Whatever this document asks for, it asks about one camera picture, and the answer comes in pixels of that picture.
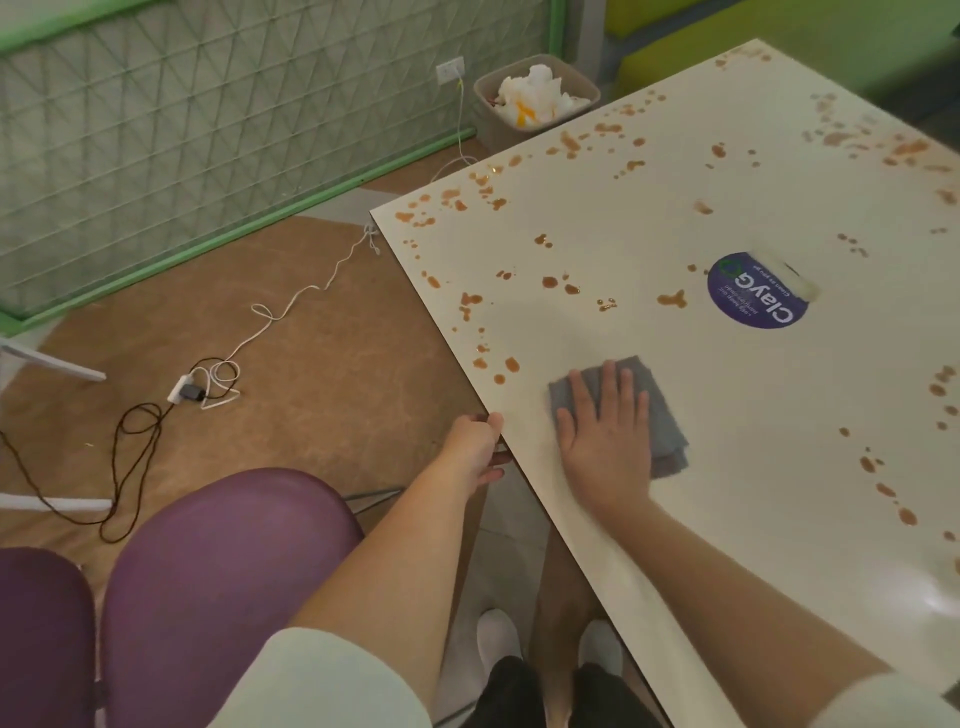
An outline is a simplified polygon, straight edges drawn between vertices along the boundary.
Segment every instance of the left hand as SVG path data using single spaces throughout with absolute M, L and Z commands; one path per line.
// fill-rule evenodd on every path
M 472 493 L 503 477 L 503 469 L 497 466 L 513 459 L 508 451 L 493 451 L 502 430 L 503 415 L 499 412 L 488 417 L 461 415 L 453 421 L 437 461 L 462 474 Z

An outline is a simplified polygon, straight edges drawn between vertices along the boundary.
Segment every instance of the brown floor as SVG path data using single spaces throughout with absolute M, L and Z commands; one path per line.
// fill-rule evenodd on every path
M 475 142 L 466 146 L 485 156 Z M 370 186 L 412 191 L 455 156 L 444 150 Z M 4 428 L 43 493 L 109 497 L 110 442 L 123 411 L 164 402 L 194 361 L 226 355 L 256 331 L 263 319 L 251 303 L 279 312 L 294 291 L 323 284 L 361 233 L 289 218 L 71 312 L 43 350 L 102 370 L 108 380 L 26 367 L 0 399 Z M 482 411 L 389 246 L 380 250 L 377 257 L 358 247 L 329 291 L 301 296 L 285 320 L 238 354 L 240 401 L 205 412 L 186 404 L 170 414 L 141 523 L 249 468 L 297 468 L 344 495 L 406 484 L 438 451 L 456 415 Z M 125 443 L 122 462 L 141 447 L 142 440 Z M 6 492 L 30 493 L 9 457 L 0 457 L 0 482 Z M 468 509 L 461 583 L 485 495 Z M 124 496 L 114 529 L 129 522 L 133 496 Z M 371 528 L 388 508 L 372 509 L 361 523 Z M 48 513 L 0 511 L 0 546 L 43 546 L 83 565 L 99 604 L 122 544 L 104 545 L 96 528 Z

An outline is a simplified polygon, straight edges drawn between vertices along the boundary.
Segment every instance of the forearm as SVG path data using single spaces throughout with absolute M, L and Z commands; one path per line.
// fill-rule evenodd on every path
M 749 728 L 806 728 L 849 685 L 890 669 L 656 505 L 624 513 L 612 534 Z
M 303 605 L 291 626 L 363 647 L 429 709 L 444 652 L 469 488 L 440 460 Z

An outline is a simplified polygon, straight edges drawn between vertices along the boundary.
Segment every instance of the wall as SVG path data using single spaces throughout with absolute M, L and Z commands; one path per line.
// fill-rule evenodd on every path
M 174 0 L 0 60 L 0 312 L 101 290 L 450 135 L 548 0 Z

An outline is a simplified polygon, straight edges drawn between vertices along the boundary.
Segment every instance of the white cable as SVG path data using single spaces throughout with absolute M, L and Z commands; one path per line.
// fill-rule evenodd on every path
M 464 142 L 460 138 L 460 124 L 464 118 L 464 80 L 460 76 L 457 76 L 457 86 L 460 87 L 460 110 L 457 112 L 457 151 L 460 153 L 460 156 L 454 157 L 443 167 L 438 169 L 437 173 L 430 178 L 431 182 L 436 182 L 437 178 L 440 176 L 440 173 L 454 162 L 462 161 L 467 167 L 469 167 L 471 164 L 477 163 L 476 157 L 464 157 Z
M 377 248 L 376 244 L 373 242 L 373 239 L 376 237 L 376 235 L 377 235 L 377 232 L 376 232 L 375 226 L 365 225 L 363 228 L 363 237 L 361 237 L 359 240 L 353 243 L 353 245 L 350 246 L 350 251 L 349 253 L 347 253 L 347 257 L 341 258 L 340 260 L 337 261 L 337 264 L 333 267 L 333 275 L 330 276 L 330 279 L 326 282 L 326 285 L 323 288 L 321 288 L 319 285 L 313 285 L 313 284 L 304 286 L 299 291 L 297 291 L 297 293 L 294 294 L 294 297 L 290 299 L 290 302 L 287 304 L 287 307 L 283 309 L 283 313 L 281 313 L 279 316 L 275 316 L 274 312 L 271 311 L 270 308 L 264 305 L 263 303 L 254 303 L 250 307 L 250 310 L 253 313 L 255 313 L 257 316 L 262 316 L 263 318 L 267 319 L 267 323 L 264 324 L 262 327 L 260 327 L 260 330 L 257 333 L 255 333 L 253 336 L 249 336 L 243 341 L 241 341 L 239 344 L 237 344 L 236 348 L 232 352 L 230 352 L 229 356 L 227 356 L 223 361 L 218 361 L 216 364 L 214 364 L 212 367 L 209 367 L 209 368 L 195 367 L 193 371 L 190 372 L 191 375 L 200 373 L 200 372 L 202 372 L 205 375 L 206 383 L 204 385 L 204 389 L 206 390 L 208 395 L 210 394 L 210 388 L 213 386 L 219 387 L 224 394 L 227 394 L 227 393 L 233 394 L 232 397 L 224 397 L 221 400 L 217 399 L 217 400 L 211 401 L 209 399 L 204 399 L 203 403 L 200 405 L 200 408 L 213 409 L 214 407 L 219 407 L 222 404 L 229 404 L 230 402 L 236 400 L 240 396 L 240 390 L 234 387 L 233 384 L 236 382 L 237 379 L 240 378 L 240 365 L 233 360 L 233 357 L 236 356 L 241 349 L 243 349 L 251 341 L 253 341 L 253 339 L 255 339 L 261 333 L 263 333 L 268 328 L 270 328 L 274 324 L 274 321 L 279 321 L 284 316 L 286 316 L 290 312 L 290 309 L 293 308 L 294 303 L 297 302 L 297 298 L 300 297 L 301 293 L 303 293 L 304 291 L 309 291 L 310 289 L 313 289 L 315 291 L 327 290 L 330 287 L 330 283 L 332 283 L 333 280 L 337 277 L 337 273 L 340 271 L 340 264 L 346 263 L 348 260 L 350 260 L 353 257 L 353 251 L 356 250 L 356 247 L 360 245 L 360 243 L 362 243 L 364 240 L 367 240 L 369 238 L 371 249 L 373 250 L 374 253 L 376 253 L 377 255 L 380 255 L 380 249 Z M 229 365 L 233 369 L 232 376 L 220 377 L 217 374 L 220 371 L 220 367 L 224 365 Z

